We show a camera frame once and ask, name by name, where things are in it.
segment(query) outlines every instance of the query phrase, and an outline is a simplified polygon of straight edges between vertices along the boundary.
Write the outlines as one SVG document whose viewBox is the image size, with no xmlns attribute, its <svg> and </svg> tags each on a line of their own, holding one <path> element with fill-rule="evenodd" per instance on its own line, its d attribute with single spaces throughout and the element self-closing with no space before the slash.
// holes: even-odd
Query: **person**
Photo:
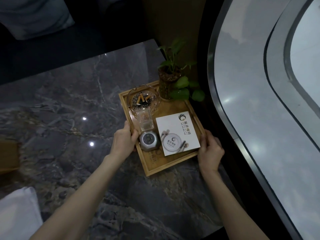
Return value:
<svg viewBox="0 0 320 240">
<path fill-rule="evenodd" d="M 139 133 L 131 135 L 129 123 L 115 132 L 110 154 L 90 177 L 59 207 L 54 214 L 31 236 L 30 240 L 75 240 L 80 239 L 88 228 L 102 200 L 110 180 L 121 164 L 134 150 Z M 218 165 L 224 150 L 218 138 L 206 130 L 201 135 L 198 161 L 200 172 L 214 198 L 230 240 L 265 240 L 268 237 L 241 207 L 223 183 Z"/>
</svg>

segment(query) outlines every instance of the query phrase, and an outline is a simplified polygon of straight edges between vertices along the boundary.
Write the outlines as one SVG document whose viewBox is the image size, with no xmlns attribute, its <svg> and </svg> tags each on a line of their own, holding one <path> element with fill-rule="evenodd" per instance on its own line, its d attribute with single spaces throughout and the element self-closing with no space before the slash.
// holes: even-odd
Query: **marble tabletop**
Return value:
<svg viewBox="0 0 320 240">
<path fill-rule="evenodd" d="M 44 221 L 61 206 L 123 127 L 118 93 L 158 79 L 157 47 L 148 40 L 0 86 L 0 139 L 21 144 L 20 169 L 0 176 L 0 198 L 34 187 Z M 84 238 L 200 239 L 221 226 L 196 158 L 146 177 L 132 153 Z"/>
</svg>

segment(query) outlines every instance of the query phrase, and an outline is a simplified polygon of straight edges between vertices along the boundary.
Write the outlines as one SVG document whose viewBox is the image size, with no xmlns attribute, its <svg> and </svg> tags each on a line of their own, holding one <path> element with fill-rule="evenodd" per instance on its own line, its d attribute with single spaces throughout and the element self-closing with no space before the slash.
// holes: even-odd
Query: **glass ashtray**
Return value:
<svg viewBox="0 0 320 240">
<path fill-rule="evenodd" d="M 158 111 L 160 105 L 160 95 L 151 86 L 141 85 L 132 89 L 127 96 L 127 106 L 135 117 L 142 110 L 149 110 L 151 115 Z"/>
</svg>

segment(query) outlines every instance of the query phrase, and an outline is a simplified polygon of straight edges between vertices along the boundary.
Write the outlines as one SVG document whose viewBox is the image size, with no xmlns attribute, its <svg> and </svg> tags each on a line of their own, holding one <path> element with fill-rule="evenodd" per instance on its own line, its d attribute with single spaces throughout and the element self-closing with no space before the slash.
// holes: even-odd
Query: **round button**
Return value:
<svg viewBox="0 0 320 240">
<path fill-rule="evenodd" d="M 147 145 L 151 145 L 153 142 L 155 141 L 155 137 L 153 136 L 153 134 L 145 134 L 143 137 L 143 142 Z"/>
</svg>

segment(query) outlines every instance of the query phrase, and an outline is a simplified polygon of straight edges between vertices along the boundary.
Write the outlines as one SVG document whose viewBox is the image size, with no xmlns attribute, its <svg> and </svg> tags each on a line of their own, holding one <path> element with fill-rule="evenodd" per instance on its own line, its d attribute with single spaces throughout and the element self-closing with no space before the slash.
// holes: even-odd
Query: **swirl logo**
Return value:
<svg viewBox="0 0 320 240">
<path fill-rule="evenodd" d="M 184 114 L 179 115 L 179 120 L 184 121 L 186 119 L 186 116 Z"/>
</svg>

